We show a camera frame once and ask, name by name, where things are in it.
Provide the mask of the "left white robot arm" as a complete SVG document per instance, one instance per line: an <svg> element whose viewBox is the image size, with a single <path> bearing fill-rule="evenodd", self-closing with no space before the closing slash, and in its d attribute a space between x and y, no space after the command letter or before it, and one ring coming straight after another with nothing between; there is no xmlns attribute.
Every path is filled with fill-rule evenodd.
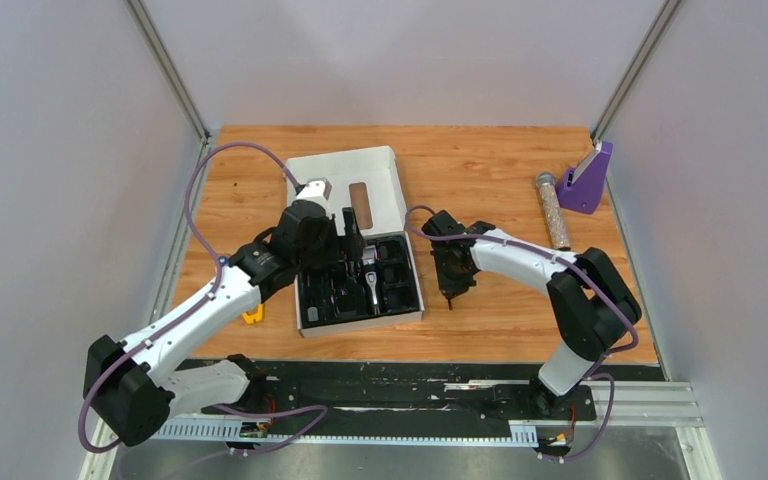
<svg viewBox="0 0 768 480"><path fill-rule="evenodd" d="M292 285L301 270L344 260L346 241L363 238L353 208L340 217L343 228L317 203L294 201L276 226L217 263L215 277L174 310L120 341L108 335L94 341L79 422L95 412L118 443L136 446L181 414L227 404L258 411L267 389L245 356L187 370L180 365L218 330Z"/></svg>

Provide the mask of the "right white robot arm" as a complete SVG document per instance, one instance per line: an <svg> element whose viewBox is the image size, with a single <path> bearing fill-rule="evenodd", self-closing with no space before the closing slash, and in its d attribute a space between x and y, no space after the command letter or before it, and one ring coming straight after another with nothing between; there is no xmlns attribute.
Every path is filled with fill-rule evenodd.
<svg viewBox="0 0 768 480"><path fill-rule="evenodd" d="M541 247L487 222L465 226L446 210L411 231L430 241L438 288L447 301L474 287L479 273L515 280L549 300L561 342L530 392L533 408L544 417L561 414L574 387L610 354L639 341L641 307L598 248L575 253Z"/></svg>

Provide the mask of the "small clear oil bottle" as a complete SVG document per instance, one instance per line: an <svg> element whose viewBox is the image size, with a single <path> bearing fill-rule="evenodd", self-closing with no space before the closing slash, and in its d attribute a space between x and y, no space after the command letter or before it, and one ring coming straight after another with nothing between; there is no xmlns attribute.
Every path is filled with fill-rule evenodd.
<svg viewBox="0 0 768 480"><path fill-rule="evenodd" d="M310 323L316 323L316 322L319 322L320 320L321 320L320 309L315 306L309 307L307 309L307 321Z"/></svg>

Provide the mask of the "black silver hair clipper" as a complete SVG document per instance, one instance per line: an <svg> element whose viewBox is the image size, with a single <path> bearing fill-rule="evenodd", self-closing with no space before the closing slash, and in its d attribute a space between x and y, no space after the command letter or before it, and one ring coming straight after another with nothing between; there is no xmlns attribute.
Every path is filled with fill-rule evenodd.
<svg viewBox="0 0 768 480"><path fill-rule="evenodd" d="M377 249L374 245L366 246L361 256L361 271L369 290L370 304L374 316L381 314L382 300L379 292L377 269Z"/></svg>

